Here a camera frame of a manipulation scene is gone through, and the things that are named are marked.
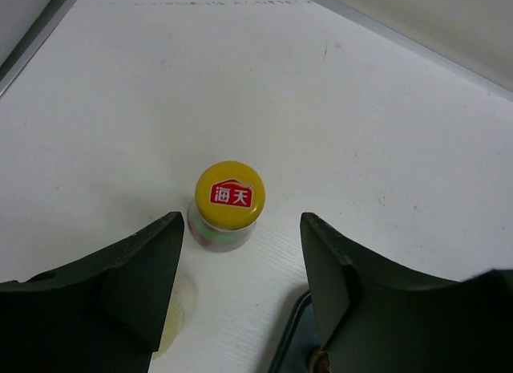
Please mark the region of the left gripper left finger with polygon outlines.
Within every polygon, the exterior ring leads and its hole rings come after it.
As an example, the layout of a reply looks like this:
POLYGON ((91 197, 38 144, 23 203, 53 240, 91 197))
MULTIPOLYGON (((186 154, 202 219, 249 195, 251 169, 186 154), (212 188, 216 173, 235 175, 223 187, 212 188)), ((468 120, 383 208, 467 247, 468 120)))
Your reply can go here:
POLYGON ((183 237, 183 216, 171 212, 79 260, 3 282, 2 371, 147 371, 183 237))

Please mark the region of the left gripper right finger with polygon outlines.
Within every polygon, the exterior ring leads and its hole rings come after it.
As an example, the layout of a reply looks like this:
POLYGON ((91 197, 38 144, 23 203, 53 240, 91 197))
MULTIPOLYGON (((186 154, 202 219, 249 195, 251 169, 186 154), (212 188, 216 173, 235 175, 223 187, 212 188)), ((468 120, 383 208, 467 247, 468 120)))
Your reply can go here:
POLYGON ((512 272, 424 274, 303 213, 301 247, 334 372, 509 372, 512 272))

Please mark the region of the small yellow-lidded jar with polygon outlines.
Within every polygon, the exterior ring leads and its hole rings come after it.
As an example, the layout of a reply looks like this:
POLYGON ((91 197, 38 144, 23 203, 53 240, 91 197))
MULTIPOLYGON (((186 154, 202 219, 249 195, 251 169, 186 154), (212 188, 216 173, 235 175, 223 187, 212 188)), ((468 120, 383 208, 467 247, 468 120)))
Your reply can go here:
POLYGON ((156 360, 164 355, 179 334, 190 324, 196 312, 197 288, 190 274, 178 270, 172 288, 159 350, 152 354, 156 360))

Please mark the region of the red chili sauce bottle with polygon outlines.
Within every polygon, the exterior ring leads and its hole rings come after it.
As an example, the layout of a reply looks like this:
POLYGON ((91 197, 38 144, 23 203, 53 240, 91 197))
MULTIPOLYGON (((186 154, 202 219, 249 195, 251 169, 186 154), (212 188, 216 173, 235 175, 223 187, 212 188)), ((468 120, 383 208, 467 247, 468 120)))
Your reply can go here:
POLYGON ((264 206, 260 175, 239 161, 222 161, 199 177, 188 207, 188 228, 205 249, 233 251, 249 239, 264 206))

